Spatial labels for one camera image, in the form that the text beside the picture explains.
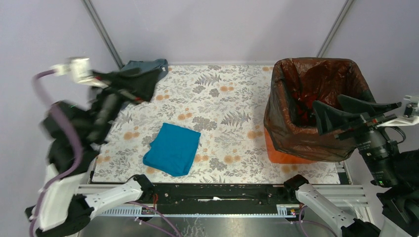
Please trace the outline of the black plastic trash bag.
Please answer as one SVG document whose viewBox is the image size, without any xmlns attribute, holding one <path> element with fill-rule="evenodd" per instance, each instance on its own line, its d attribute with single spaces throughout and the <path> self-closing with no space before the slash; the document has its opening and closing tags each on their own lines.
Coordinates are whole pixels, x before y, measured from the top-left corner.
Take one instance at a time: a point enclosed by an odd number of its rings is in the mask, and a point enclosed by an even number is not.
<svg viewBox="0 0 419 237">
<path fill-rule="evenodd" d="M 341 109 L 337 97 L 347 95 L 375 99 L 358 65 L 350 59 L 286 58 L 275 63 L 264 113 L 267 129 L 277 151 L 314 162 L 340 162 L 355 146 L 333 134 L 319 135 L 314 101 Z"/>
</svg>

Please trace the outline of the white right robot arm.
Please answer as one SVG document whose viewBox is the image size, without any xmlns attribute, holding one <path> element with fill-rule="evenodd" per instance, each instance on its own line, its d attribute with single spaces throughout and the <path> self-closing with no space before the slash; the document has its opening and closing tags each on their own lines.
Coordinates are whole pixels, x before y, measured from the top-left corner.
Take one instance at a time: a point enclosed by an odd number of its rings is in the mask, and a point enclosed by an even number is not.
<svg viewBox="0 0 419 237">
<path fill-rule="evenodd" d="M 346 95 L 339 95 L 341 110 L 323 102 L 312 104 L 320 135 L 338 131 L 338 140 L 353 139 L 369 172 L 372 183 L 386 188 L 378 193 L 384 223 L 378 228 L 360 220 L 321 195 L 301 175 L 284 183 L 283 196 L 287 202 L 301 203 L 322 220 L 322 227 L 336 237 L 416 237 L 419 234 L 419 152 L 400 152 L 399 142 L 386 133 L 390 127 L 405 137 L 403 126 L 419 122 L 419 98 L 405 96 L 406 104 L 401 116 L 392 113 L 402 103 L 377 104 Z"/>
</svg>

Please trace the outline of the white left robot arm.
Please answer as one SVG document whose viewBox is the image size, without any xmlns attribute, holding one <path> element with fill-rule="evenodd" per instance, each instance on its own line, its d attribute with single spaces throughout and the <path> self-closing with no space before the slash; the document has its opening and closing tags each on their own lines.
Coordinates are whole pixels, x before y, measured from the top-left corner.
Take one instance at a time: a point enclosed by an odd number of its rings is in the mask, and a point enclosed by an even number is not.
<svg viewBox="0 0 419 237">
<path fill-rule="evenodd" d="M 106 144 L 123 105 L 149 102 L 161 69 L 102 73 L 83 66 L 58 65 L 34 78 L 35 90 L 43 102 L 51 100 L 39 79 L 66 73 L 71 73 L 76 83 L 97 88 L 99 92 L 88 110 L 65 100 L 52 103 L 42 121 L 53 141 L 47 155 L 46 182 L 37 203 L 25 210 L 32 237 L 70 236 L 109 209 L 132 201 L 147 203 L 155 195 L 154 185 L 143 174 L 133 175 L 125 183 L 93 195 L 79 194 L 77 190 L 99 155 L 95 146 Z"/>
</svg>

